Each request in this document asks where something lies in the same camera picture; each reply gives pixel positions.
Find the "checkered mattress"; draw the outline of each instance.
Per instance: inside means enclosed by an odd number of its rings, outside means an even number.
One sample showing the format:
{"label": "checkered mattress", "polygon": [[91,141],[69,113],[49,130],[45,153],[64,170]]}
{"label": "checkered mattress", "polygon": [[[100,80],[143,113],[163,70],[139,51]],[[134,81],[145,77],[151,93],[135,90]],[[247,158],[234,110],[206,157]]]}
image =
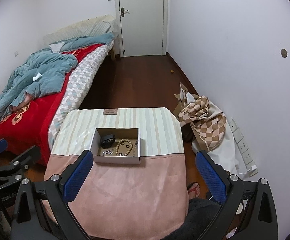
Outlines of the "checkered mattress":
{"label": "checkered mattress", "polygon": [[48,144],[50,150],[53,148],[56,136],[67,114],[79,108],[91,88],[100,65],[103,63],[113,45],[114,41],[109,45],[100,46],[92,53],[88,54],[70,74],[63,100],[49,126]]}

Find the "door handle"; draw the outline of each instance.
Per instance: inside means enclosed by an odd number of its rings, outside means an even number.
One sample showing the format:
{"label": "door handle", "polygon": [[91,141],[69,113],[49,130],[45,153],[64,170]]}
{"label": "door handle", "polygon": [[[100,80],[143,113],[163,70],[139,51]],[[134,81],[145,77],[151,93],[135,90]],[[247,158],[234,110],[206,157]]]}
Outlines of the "door handle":
{"label": "door handle", "polygon": [[121,8],[122,17],[124,17],[126,13],[129,13],[128,10],[124,10],[124,7],[122,7]]}

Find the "jewelry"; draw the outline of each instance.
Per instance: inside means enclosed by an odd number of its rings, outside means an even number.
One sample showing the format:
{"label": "jewelry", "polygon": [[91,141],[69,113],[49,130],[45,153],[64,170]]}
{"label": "jewelry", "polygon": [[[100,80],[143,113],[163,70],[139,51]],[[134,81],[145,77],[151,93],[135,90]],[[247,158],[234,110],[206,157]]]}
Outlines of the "jewelry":
{"label": "jewelry", "polygon": [[114,153],[113,149],[102,152],[103,156],[106,155],[106,154],[111,155],[113,153]]}
{"label": "jewelry", "polygon": [[[128,151],[123,154],[123,153],[118,153],[118,149],[119,149],[119,146],[120,145],[125,145],[125,142],[127,142],[126,144],[126,148],[128,148]],[[130,140],[127,140],[127,139],[121,139],[117,145],[116,145],[116,149],[115,149],[115,153],[116,153],[116,156],[128,156],[129,153],[131,152],[131,150],[133,149],[133,143],[130,141]]]}

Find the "wooden bead bracelet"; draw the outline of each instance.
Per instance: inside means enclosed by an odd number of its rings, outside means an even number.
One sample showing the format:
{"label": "wooden bead bracelet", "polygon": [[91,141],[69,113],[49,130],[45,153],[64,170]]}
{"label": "wooden bead bracelet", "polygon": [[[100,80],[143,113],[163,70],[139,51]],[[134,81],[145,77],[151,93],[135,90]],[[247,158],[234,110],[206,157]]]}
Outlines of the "wooden bead bracelet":
{"label": "wooden bead bracelet", "polygon": [[[127,152],[125,154],[118,153],[118,149],[119,149],[120,145],[124,145],[125,142],[127,142],[127,145],[126,145],[126,148],[128,148]],[[116,153],[116,156],[125,156],[126,157],[129,155],[129,153],[131,152],[132,149],[133,149],[133,143],[130,140],[121,139],[116,145],[115,153]]]}

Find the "flip-flop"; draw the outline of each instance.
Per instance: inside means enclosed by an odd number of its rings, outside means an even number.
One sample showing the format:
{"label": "flip-flop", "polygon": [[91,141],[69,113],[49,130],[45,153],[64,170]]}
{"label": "flip-flop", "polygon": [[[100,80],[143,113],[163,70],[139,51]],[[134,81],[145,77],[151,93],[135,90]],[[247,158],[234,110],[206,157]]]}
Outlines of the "flip-flop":
{"label": "flip-flop", "polygon": [[187,190],[188,190],[188,194],[189,193],[191,193],[191,192],[193,192],[193,191],[195,191],[195,196],[197,196],[198,195],[198,193],[197,193],[197,190],[196,190],[196,187],[195,188],[192,188],[191,190],[189,190],[195,183],[197,183],[197,182],[192,182],[191,184],[189,184],[188,186],[187,186]]}

